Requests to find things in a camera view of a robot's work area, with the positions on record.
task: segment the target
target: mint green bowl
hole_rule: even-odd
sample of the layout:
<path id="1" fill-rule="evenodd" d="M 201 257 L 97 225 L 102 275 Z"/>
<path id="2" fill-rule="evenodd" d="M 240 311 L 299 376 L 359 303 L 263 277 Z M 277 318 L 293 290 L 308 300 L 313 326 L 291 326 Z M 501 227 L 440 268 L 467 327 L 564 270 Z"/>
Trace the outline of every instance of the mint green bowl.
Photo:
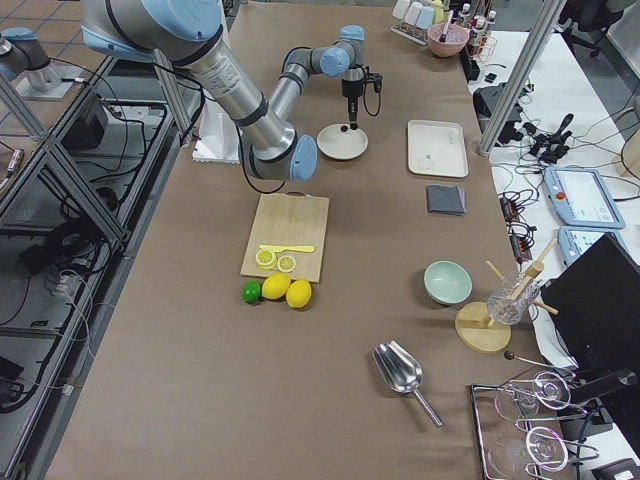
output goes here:
<path id="1" fill-rule="evenodd" d="M 424 288 L 436 302 L 454 305 L 471 295 L 471 277 L 457 263 L 435 262 L 424 272 Z"/>

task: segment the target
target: dark gray napkin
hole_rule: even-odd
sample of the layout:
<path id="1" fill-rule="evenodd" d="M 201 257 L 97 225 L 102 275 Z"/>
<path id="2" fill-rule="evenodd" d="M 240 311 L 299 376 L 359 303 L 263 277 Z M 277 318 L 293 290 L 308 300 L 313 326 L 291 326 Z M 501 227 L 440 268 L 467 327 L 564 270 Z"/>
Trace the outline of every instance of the dark gray napkin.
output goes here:
<path id="1" fill-rule="evenodd" d="M 464 215 L 464 188 L 459 185 L 427 185 L 427 210 L 431 213 Z"/>

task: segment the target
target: white container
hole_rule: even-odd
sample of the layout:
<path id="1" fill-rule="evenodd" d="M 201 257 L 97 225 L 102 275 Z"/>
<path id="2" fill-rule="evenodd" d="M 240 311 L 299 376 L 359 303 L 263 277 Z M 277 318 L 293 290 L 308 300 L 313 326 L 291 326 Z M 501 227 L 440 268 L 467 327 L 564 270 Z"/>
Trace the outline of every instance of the white container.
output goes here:
<path id="1" fill-rule="evenodd" d="M 464 133 L 457 123 L 411 120 L 407 135 L 412 173 L 454 178 L 469 174 Z"/>
<path id="2" fill-rule="evenodd" d="M 391 15 L 398 20 L 402 20 L 407 14 L 407 10 L 409 10 L 409 5 L 411 5 L 411 0 L 398 0 L 396 6 L 393 7 Z"/>
<path id="3" fill-rule="evenodd" d="M 416 22 L 416 27 L 421 28 L 423 30 L 428 29 L 431 25 L 433 25 L 433 14 L 435 11 L 433 8 L 429 6 L 422 7 L 420 11 L 420 16 L 418 17 L 418 21 Z"/>
<path id="4" fill-rule="evenodd" d="M 407 10 L 406 15 L 404 16 L 404 21 L 409 25 L 415 26 L 421 11 L 422 4 L 420 2 L 413 2 L 411 6 L 409 6 L 409 10 Z"/>

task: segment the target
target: black monitor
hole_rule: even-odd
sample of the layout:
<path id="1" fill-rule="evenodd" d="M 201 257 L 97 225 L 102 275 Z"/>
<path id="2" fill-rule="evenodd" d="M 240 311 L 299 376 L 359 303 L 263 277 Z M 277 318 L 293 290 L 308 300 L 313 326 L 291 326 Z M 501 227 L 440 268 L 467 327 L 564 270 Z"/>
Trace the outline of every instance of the black monitor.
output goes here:
<path id="1" fill-rule="evenodd" d="M 604 235 L 546 285 L 542 298 L 559 311 L 552 320 L 582 379 L 621 369 L 640 374 L 640 268 L 613 235 Z M 640 455 L 640 386 L 600 400 Z"/>

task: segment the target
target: white plate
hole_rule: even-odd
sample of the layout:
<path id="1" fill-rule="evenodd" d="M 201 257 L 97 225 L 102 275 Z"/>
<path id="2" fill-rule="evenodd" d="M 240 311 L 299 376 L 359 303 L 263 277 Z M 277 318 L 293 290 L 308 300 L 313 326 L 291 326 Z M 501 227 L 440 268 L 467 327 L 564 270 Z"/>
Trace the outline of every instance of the white plate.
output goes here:
<path id="1" fill-rule="evenodd" d="M 407 136 L 411 172 L 457 178 L 469 174 L 464 134 L 457 123 L 411 120 Z"/>
<path id="2" fill-rule="evenodd" d="M 318 148 L 327 157 L 335 160 L 351 160 L 367 149 L 369 139 L 362 130 L 351 130 L 348 125 L 336 123 L 322 129 L 318 134 Z"/>

